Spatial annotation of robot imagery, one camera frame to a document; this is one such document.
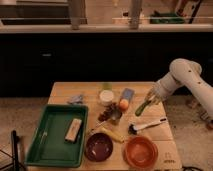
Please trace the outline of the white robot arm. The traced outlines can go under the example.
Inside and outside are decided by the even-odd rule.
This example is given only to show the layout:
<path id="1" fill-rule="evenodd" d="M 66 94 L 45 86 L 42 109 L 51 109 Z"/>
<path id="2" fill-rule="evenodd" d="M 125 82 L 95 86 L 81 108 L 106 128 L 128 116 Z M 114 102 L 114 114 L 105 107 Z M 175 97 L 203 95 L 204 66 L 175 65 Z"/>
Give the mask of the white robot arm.
<path id="1" fill-rule="evenodd" d="M 201 78 L 201 72 L 199 63 L 183 58 L 175 59 L 169 65 L 169 72 L 154 83 L 145 100 L 158 104 L 185 86 L 213 119 L 213 87 Z"/>

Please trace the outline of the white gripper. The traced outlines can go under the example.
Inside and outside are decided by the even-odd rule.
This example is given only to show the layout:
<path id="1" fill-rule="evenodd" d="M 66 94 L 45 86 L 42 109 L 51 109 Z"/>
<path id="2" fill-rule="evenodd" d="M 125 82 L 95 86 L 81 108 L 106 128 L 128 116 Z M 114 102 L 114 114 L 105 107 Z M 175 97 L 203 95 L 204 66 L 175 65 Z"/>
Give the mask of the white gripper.
<path id="1" fill-rule="evenodd" d="M 155 83 L 154 88 L 149 90 L 145 100 L 149 102 L 149 105 L 158 105 L 161 101 L 166 100 L 173 93 L 173 83 L 171 81 L 160 79 Z"/>

